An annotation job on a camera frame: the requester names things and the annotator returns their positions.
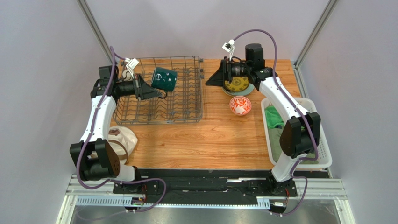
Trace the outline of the white red patterned bowl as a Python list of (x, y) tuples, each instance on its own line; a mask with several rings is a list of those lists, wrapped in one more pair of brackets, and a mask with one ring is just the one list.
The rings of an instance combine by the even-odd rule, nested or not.
[(252, 110), (252, 103), (245, 96), (235, 96), (230, 100), (229, 107), (235, 115), (244, 116)]

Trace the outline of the dark green ceramic mug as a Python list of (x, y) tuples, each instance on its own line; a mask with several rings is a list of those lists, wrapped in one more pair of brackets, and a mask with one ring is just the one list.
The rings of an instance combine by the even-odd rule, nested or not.
[(177, 75), (178, 73), (174, 70), (155, 67), (151, 80), (151, 87), (165, 92), (165, 95), (159, 98), (165, 99), (168, 92), (174, 91), (177, 83)]

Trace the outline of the light blue flower plate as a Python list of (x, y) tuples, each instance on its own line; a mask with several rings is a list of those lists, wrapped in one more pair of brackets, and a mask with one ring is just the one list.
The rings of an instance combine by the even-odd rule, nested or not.
[(247, 96), (252, 93), (252, 91), (255, 89), (255, 87), (254, 87), (254, 85), (249, 84), (246, 89), (244, 89), (242, 91), (238, 91), (238, 92), (233, 92), (233, 91), (227, 90), (224, 87), (222, 87), (221, 89), (228, 96), (235, 97), (235, 96)]

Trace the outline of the beige ceramic cup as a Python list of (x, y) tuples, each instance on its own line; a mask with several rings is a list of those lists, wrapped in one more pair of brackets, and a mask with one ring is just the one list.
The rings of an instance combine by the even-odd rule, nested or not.
[(134, 71), (125, 69), (122, 73), (121, 80), (124, 81), (132, 81), (134, 79)]

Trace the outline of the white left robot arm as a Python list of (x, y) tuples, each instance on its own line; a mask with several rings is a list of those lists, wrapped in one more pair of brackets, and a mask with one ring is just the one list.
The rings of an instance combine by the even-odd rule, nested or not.
[(109, 142), (110, 122), (119, 98), (136, 96), (138, 100), (162, 94), (138, 76), (132, 81), (118, 82), (119, 70), (114, 65), (99, 67), (99, 79), (91, 96), (91, 112), (86, 130), (78, 143), (71, 144), (70, 155), (80, 183), (112, 180), (135, 181), (137, 169), (120, 162)]

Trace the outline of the yellow black patterned plate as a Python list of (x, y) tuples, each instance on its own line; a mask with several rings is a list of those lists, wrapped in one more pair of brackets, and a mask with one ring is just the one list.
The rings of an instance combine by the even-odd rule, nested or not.
[(230, 92), (241, 92), (249, 87), (246, 77), (234, 77), (231, 82), (225, 81), (224, 89)]

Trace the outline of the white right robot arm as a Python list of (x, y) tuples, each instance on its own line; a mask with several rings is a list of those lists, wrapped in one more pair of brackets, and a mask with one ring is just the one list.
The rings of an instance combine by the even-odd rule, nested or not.
[(272, 102), (284, 122), (279, 139), (282, 153), (268, 178), (268, 191), (279, 195), (292, 183), (298, 164), (319, 157), (321, 118), (317, 112), (302, 107), (283, 86), (274, 68), (265, 66), (263, 48), (259, 43), (245, 47), (245, 60), (224, 57), (218, 70), (206, 81), (207, 86), (224, 87), (234, 77), (245, 77), (248, 82)]

